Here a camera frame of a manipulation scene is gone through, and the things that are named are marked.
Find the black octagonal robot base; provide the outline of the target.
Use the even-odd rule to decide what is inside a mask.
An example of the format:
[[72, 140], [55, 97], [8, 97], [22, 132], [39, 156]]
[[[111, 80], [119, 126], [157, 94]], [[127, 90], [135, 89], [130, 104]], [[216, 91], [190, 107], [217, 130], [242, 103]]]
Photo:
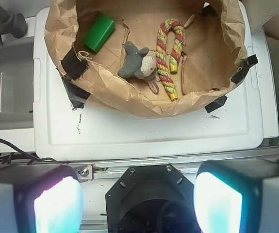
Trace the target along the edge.
[[110, 233], [199, 233], [194, 184], [172, 165], [132, 166], [105, 195]]

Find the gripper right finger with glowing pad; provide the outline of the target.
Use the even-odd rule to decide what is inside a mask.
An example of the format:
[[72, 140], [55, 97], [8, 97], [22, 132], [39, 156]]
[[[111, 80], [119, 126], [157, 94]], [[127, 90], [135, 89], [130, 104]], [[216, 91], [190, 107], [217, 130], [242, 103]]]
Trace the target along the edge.
[[203, 162], [194, 207], [204, 233], [279, 233], [279, 159]]

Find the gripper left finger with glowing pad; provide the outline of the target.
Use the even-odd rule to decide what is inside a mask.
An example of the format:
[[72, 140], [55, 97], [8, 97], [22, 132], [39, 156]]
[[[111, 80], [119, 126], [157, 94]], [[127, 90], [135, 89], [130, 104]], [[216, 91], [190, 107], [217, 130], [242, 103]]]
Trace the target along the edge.
[[0, 165], [0, 233], [77, 233], [83, 191], [67, 165]]

